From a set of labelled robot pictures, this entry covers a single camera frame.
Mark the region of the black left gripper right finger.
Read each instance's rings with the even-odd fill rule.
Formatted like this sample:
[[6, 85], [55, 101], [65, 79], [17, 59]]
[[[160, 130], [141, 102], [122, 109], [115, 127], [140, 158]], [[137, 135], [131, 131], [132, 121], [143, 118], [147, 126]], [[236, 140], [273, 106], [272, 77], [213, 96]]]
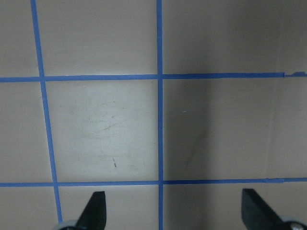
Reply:
[[242, 189], [241, 218], [247, 230], [291, 230], [254, 189]]

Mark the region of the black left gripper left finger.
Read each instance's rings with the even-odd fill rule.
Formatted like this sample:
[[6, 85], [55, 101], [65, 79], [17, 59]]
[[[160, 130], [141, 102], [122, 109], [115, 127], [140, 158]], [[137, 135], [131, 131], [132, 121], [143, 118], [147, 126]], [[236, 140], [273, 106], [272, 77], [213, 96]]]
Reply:
[[106, 195], [94, 192], [75, 224], [77, 230], [104, 230], [106, 227]]

